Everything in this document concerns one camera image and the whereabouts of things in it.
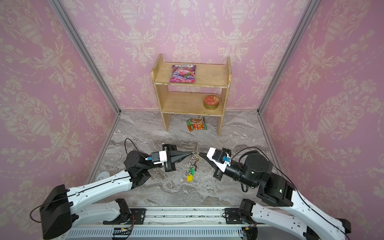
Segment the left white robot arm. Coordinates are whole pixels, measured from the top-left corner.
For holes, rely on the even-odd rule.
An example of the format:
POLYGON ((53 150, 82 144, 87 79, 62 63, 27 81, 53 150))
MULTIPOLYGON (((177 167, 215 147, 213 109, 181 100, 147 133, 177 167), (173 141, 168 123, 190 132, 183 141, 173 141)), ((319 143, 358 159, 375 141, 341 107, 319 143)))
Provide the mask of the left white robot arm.
POLYGON ((163 146, 163 150, 150 155, 133 150, 127 153, 125 169, 88 185, 67 189, 59 185, 52 189, 45 201, 37 206, 40 213, 43 239, 51 240, 68 232, 80 223, 81 212, 86 207, 112 195, 142 186, 150 177, 149 170, 164 167, 174 171, 175 164, 192 155, 178 151, 175 145, 163 146))

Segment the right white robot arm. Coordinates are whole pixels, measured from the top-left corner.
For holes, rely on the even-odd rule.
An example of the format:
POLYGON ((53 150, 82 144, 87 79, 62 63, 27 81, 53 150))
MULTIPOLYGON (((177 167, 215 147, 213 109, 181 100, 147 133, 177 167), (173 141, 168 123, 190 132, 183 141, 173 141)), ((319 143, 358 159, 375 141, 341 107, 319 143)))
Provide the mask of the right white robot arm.
POLYGON ((266 224, 300 240, 347 240, 352 224, 346 219, 333 218, 310 203, 296 186, 272 172, 274 164, 256 147, 244 149, 245 161, 232 161, 231 151, 210 148, 199 156, 215 169, 218 180, 228 176, 242 184, 244 190, 257 189, 263 203, 285 211, 269 210, 252 200, 242 200, 238 215, 243 222, 266 224))

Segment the yellow key tag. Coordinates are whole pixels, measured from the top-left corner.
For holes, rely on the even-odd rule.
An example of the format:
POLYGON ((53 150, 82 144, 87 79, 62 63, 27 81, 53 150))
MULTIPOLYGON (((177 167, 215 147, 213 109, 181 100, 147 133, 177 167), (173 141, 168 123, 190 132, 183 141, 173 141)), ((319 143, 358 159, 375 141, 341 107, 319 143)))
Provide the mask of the yellow key tag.
POLYGON ((194 176, 193 175, 188 175, 187 176, 187 183, 190 183, 194 180, 194 176))

